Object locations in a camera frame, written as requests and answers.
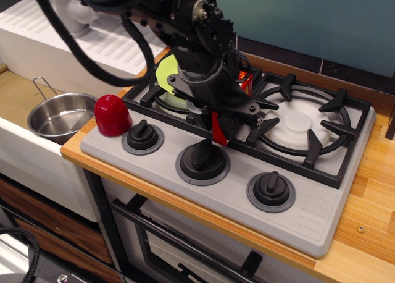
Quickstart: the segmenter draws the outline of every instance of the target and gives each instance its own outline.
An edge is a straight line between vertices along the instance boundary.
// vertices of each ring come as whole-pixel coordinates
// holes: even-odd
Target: oven door handle
[[[119,199],[116,199],[111,203],[111,208],[115,212],[121,214],[123,217],[135,223],[137,226],[142,227],[146,231],[156,235],[158,238],[164,240],[165,242],[171,244],[172,246],[191,255],[192,257],[201,261],[208,267],[214,268],[215,270],[221,272],[224,276],[234,280],[235,282],[258,283],[256,280],[252,278],[260,262],[262,261],[262,257],[258,253],[251,252],[254,253],[253,255],[255,258],[253,262],[254,264],[253,268],[249,268],[246,265],[247,261],[249,261],[247,259],[242,267],[242,270],[241,271],[236,270],[235,268],[226,264],[222,260],[214,257],[213,255],[206,252],[205,250],[187,241],[183,237],[180,237],[179,235],[171,232],[166,227],[142,215],[139,211],[139,208],[144,204],[145,200],[146,200],[145,197],[141,195],[136,195],[132,198],[132,200],[127,205],[125,205]]]

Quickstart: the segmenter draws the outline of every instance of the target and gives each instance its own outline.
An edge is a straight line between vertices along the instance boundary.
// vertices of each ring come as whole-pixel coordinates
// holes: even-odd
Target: stove
[[[304,253],[324,256],[375,111],[346,90],[329,91],[292,74],[254,70],[251,90],[263,121],[259,129],[241,124],[227,146],[211,143],[203,116],[187,110],[153,77],[123,97],[134,131],[109,138],[95,127],[80,147]],[[134,152],[135,141],[147,133],[159,139]],[[191,164],[194,150],[200,155]],[[210,176],[191,172],[191,165],[199,170],[213,154],[219,159],[211,163]]]

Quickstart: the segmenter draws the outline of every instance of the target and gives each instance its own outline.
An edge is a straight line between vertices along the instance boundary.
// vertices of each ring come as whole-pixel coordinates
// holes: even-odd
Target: red cup
[[[128,108],[118,96],[99,98],[94,105],[94,116],[100,133],[107,137],[120,136],[132,126]]]

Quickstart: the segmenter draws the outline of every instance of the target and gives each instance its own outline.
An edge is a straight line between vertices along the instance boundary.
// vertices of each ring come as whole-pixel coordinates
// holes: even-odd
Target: metal saucepan
[[[56,96],[47,99],[36,84],[37,79],[43,79]],[[43,77],[34,78],[33,83],[45,99],[27,119],[29,129],[34,134],[63,145],[94,116],[97,100],[94,96],[86,93],[57,95]]]

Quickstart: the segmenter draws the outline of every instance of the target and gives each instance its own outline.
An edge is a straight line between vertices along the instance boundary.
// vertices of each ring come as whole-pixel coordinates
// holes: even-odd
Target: cable
[[[228,45],[227,51],[229,53],[233,54],[234,56],[238,57],[239,59],[241,59],[242,61],[244,61],[247,64],[247,72],[246,72],[247,74],[246,74],[246,76],[244,76],[242,79],[235,80],[235,82],[242,83],[242,82],[246,81],[249,78],[250,74],[251,74],[251,64],[249,63],[248,58],[241,51],[238,51],[236,48],[234,48],[231,44]],[[228,76],[230,76],[230,74],[226,70],[226,68],[224,67],[223,69],[224,69],[225,73]]]
[[[25,277],[23,278],[21,283],[30,283],[33,279],[33,275],[36,271],[37,264],[38,264],[38,255],[40,246],[38,245],[38,241],[36,237],[26,229],[21,229],[19,227],[2,227],[0,228],[0,235],[1,234],[18,234],[26,236],[31,244],[33,245],[33,259],[31,260],[31,264],[29,266],[29,270],[27,271]]]
[[[116,87],[127,87],[130,85],[138,85],[141,83],[147,83],[151,74],[154,72],[154,56],[152,51],[144,38],[143,34],[136,28],[136,26],[127,18],[126,14],[122,14],[122,25],[129,35],[137,42],[141,51],[146,59],[147,71],[144,76],[139,78],[123,79],[108,73],[100,66],[98,66],[92,59],[90,59],[85,52],[79,47],[72,35],[62,23],[60,18],[56,15],[54,9],[52,8],[49,0],[36,0],[40,8],[43,10],[45,16],[48,18],[51,25],[54,27],[55,31],[63,39],[66,45],[71,50],[72,54],[79,61],[79,63],[93,76],[97,79],[106,82],[110,85]]]

